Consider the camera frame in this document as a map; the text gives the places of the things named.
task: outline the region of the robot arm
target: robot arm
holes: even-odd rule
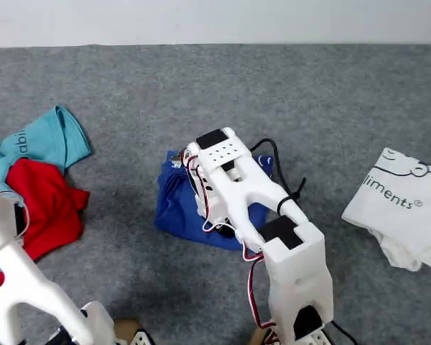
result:
[[[24,343],[17,317],[19,303],[30,304],[55,316],[66,334],[80,345],[114,344],[113,321],[103,306],[91,302],[81,313],[59,285],[46,279],[17,243],[14,238],[14,203],[17,200],[6,194],[9,192],[0,193],[0,268],[5,274],[0,286],[0,344]]]
[[[183,162],[196,186],[200,215],[212,224],[228,218],[240,243],[263,253],[270,279],[268,326],[283,345],[311,339],[333,319],[323,234],[268,178],[232,129],[207,133],[187,151]],[[273,211],[279,206],[281,216],[255,229],[247,211],[251,203]]]

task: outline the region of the white wall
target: white wall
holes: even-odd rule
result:
[[[0,47],[431,42],[431,0],[0,0]]]

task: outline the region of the white cloth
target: white cloth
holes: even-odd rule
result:
[[[391,266],[431,266],[431,165],[385,148],[342,218],[373,234]]]

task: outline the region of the carpet floor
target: carpet floor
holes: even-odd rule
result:
[[[67,106],[94,154],[68,178],[91,197],[83,237],[38,265],[77,305],[137,317],[157,344],[245,344],[254,330],[238,252],[154,228],[159,166],[218,127],[276,139],[325,234],[335,319],[361,344],[431,345],[431,269],[389,266],[341,214],[384,147],[431,163],[431,46],[182,45],[0,49],[0,139]],[[263,147],[264,153],[271,153]],[[268,317],[269,283],[256,272]],[[57,321],[20,308],[29,344]],[[349,344],[329,332],[337,344]]]

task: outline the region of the blue cloth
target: blue cloth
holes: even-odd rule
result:
[[[235,238],[227,239],[217,231],[205,233],[201,229],[204,219],[198,215],[195,192],[185,168],[170,159],[176,155],[177,151],[168,151],[166,162],[163,163],[161,175],[158,177],[159,192],[155,226],[183,239],[224,249],[241,249],[241,245]],[[254,159],[263,165],[262,169],[271,177],[273,169],[271,156],[256,156]],[[251,223],[256,228],[265,224],[267,218],[265,206],[253,203],[248,210]]]
[[[55,106],[25,128],[0,142],[0,189],[9,168],[19,158],[29,158],[56,165],[64,170],[91,153],[88,140],[73,115]]]

